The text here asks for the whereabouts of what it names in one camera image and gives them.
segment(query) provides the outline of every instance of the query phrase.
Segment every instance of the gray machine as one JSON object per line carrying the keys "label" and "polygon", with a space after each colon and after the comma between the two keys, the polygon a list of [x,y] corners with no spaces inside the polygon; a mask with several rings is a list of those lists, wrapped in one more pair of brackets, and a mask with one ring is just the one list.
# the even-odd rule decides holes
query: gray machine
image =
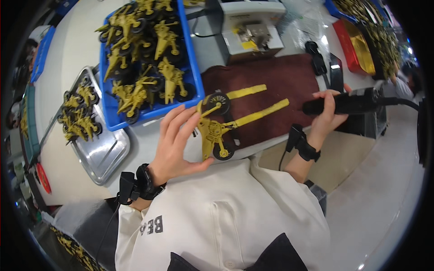
{"label": "gray machine", "polygon": [[278,0],[206,0],[205,6],[226,65],[272,57],[284,48],[276,24],[286,8]]}

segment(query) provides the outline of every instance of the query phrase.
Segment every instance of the stainless steel tray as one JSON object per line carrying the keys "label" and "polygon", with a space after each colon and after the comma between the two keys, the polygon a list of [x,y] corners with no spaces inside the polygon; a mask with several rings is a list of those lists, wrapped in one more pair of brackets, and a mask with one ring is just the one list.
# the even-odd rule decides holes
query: stainless steel tray
{"label": "stainless steel tray", "polygon": [[[79,83],[85,75],[89,75],[92,82],[91,86],[101,98],[101,90],[89,66],[81,70],[72,85],[71,93],[77,90]],[[100,99],[98,104],[93,106],[93,113],[95,121],[102,124],[102,133],[94,136],[93,141],[89,140],[86,142],[79,137],[75,142],[72,142],[72,148],[92,181],[102,186],[108,181],[115,168],[128,155],[130,140],[123,129],[114,132],[110,132],[107,129],[102,109],[99,106],[100,103],[102,103],[102,99]]]}

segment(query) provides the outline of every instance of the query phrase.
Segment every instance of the black wrist strap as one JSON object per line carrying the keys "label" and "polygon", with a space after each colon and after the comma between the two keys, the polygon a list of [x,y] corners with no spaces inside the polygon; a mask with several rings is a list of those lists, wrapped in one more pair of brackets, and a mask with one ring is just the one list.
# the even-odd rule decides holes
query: black wrist strap
{"label": "black wrist strap", "polygon": [[153,200],[163,190],[163,186],[154,186],[151,175],[148,169],[149,164],[142,164],[136,171],[136,178],[140,188],[140,195],[142,199]]}
{"label": "black wrist strap", "polygon": [[136,172],[137,179],[134,178],[133,172],[121,172],[121,178],[119,180],[120,204],[130,205],[133,200],[137,200],[138,197],[153,200],[164,190],[165,184],[157,187],[154,186],[152,177],[149,174],[148,165],[149,164],[142,164],[138,167]]}
{"label": "black wrist strap", "polygon": [[306,134],[302,130],[300,124],[293,124],[289,131],[288,143],[286,144],[286,151],[291,152],[293,148],[299,151],[299,155],[306,161],[318,161],[321,156],[321,151],[316,152],[316,149],[307,143]]}

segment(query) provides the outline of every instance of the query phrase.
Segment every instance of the transparent plastic sheet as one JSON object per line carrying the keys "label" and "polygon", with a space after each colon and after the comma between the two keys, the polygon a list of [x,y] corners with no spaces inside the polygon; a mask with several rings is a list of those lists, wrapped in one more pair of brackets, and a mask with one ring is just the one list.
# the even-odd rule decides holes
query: transparent plastic sheet
{"label": "transparent plastic sheet", "polygon": [[303,53],[307,41],[316,42],[329,74],[330,50],[326,36],[327,26],[324,24],[320,10],[324,0],[281,0],[281,2],[286,7],[286,14],[276,26],[280,37],[283,41],[293,42],[295,50],[292,50],[292,53]]}

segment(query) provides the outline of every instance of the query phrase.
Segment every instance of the brown cloth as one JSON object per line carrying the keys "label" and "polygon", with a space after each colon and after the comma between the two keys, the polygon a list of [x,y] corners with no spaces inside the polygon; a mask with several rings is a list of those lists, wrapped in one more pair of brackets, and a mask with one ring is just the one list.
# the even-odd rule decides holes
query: brown cloth
{"label": "brown cloth", "polygon": [[[264,142],[289,132],[293,123],[309,126],[313,120],[299,111],[303,102],[319,91],[309,54],[282,56],[232,66],[213,66],[202,74],[205,94],[220,89],[223,93],[266,84],[267,90],[231,100],[234,120],[263,110],[288,98],[289,106],[257,121],[239,127],[239,149]],[[211,117],[223,122],[223,118]],[[226,133],[224,140],[230,140]]]}

